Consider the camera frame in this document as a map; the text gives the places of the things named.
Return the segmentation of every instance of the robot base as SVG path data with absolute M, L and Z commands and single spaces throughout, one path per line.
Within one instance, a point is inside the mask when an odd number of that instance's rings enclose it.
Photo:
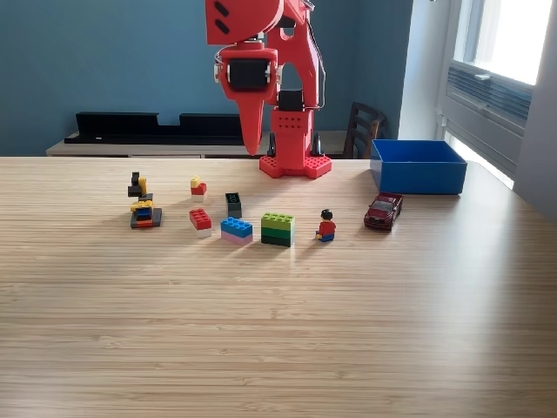
M 309 179 L 317 179 L 327 174 L 332 169 L 332 161 L 328 157 L 306 157 L 304 168 L 302 170 L 289 170 L 280 168 L 277 159 L 274 157 L 264 156 L 259 160 L 259 170 L 265 172 L 274 179 L 283 176 L 307 177 Z

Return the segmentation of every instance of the lego brick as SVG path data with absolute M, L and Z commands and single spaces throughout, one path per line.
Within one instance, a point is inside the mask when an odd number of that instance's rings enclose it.
M 237 219 L 242 218 L 242 202 L 240 201 L 240 195 L 238 193 L 227 193 L 225 197 L 228 216 Z
M 242 211 L 228 211 L 229 218 L 242 219 Z
M 262 228 L 282 229 L 290 231 L 296 226 L 296 219 L 291 215 L 282 213 L 266 213 L 261 218 Z
M 128 198 L 141 198 L 143 196 L 143 190 L 140 185 L 129 185 L 128 186 Z
M 190 211 L 190 221 L 192 222 L 193 227 L 198 231 L 212 228 L 211 218 L 209 218 L 203 209 Z
M 160 208 L 153 209 L 153 217 L 151 220 L 138 220 L 138 213 L 134 212 L 131 215 L 130 226 L 132 229 L 151 228 L 153 226 L 160 226 L 162 218 L 163 218 L 163 210 Z
M 153 209 L 153 226 L 160 226 L 163 221 L 163 210 L 160 207 Z
M 195 232 L 198 238 L 209 238 L 212 236 L 212 229 L 200 229 Z
M 290 231 L 285 231 L 284 229 L 261 228 L 261 236 L 265 235 L 274 238 L 292 239 L 295 232 L 296 228 L 293 228 Z
M 136 210 L 138 220 L 151 220 L 153 217 L 152 207 L 140 207 Z
M 253 234 L 253 226 L 243 220 L 228 218 L 220 223 L 221 231 L 235 235 L 240 238 L 245 238 Z
M 191 179 L 190 184 L 191 184 L 191 188 L 195 189 L 201 184 L 201 178 L 199 176 L 195 176 L 193 179 Z
M 139 187 L 141 187 L 141 194 L 147 194 L 147 179 L 145 177 L 139 178 Z
M 131 174 L 131 185 L 139 185 L 139 172 Z
M 263 244 L 270 244 L 272 246 L 292 246 L 294 244 L 294 239 L 284 239 L 284 238 L 275 238 L 263 235 L 261 237 L 261 243 Z
M 207 200 L 207 193 L 206 194 L 192 194 L 191 201 L 194 203 L 204 203 Z
M 225 231 L 220 232 L 220 238 L 226 239 L 231 243 L 237 244 L 239 246 L 246 246 L 250 242 L 253 242 L 253 234 L 248 235 L 245 238 L 237 237 L 236 235 L 232 235 L 231 233 L 226 233 Z
M 153 193 L 147 193 L 139 198 L 140 202 L 146 202 L 147 200 L 153 200 Z
M 199 186 L 191 188 L 191 194 L 201 195 L 206 193 L 207 193 L 207 185 L 205 183 L 201 183 Z
M 144 202 L 134 202 L 130 206 L 130 211 L 135 212 L 137 209 L 153 208 L 155 205 L 152 200 L 146 200 Z

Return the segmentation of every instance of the lego minifigure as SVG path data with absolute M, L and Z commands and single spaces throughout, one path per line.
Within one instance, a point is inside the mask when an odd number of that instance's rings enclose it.
M 321 242 L 334 240 L 336 228 L 337 226 L 332 222 L 332 212 L 329 209 L 325 209 L 321 213 L 321 225 L 319 225 L 319 230 L 315 232 L 315 239 Z

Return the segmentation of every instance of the stacked lego bricks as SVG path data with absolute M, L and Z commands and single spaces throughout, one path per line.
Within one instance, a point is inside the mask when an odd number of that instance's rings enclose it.
M 134 172 L 131 175 L 128 197 L 138 198 L 138 201 L 132 204 L 130 208 L 132 229 L 160 226 L 163 210 L 155 207 L 153 193 L 147 192 L 147 180 L 145 177 L 139 177 L 139 172 Z
M 224 219 L 220 223 L 220 238 L 245 246 L 253 241 L 253 226 L 235 218 Z
M 190 221 L 196 230 L 198 238 L 209 238 L 212 236 L 212 221 L 203 209 L 190 211 Z
M 261 242 L 272 246 L 292 246 L 296 219 L 282 213 L 266 213 L 261 219 Z
M 191 200 L 196 203 L 203 203 L 207 199 L 207 184 L 201 183 L 199 176 L 191 179 Z

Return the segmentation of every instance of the white lego brick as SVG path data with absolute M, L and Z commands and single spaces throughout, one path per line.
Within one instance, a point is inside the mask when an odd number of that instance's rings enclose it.
M 207 200 L 207 193 L 206 194 L 192 194 L 191 201 L 195 203 L 204 203 Z
M 202 229 L 196 232 L 198 238 L 209 238 L 212 236 L 212 229 Z

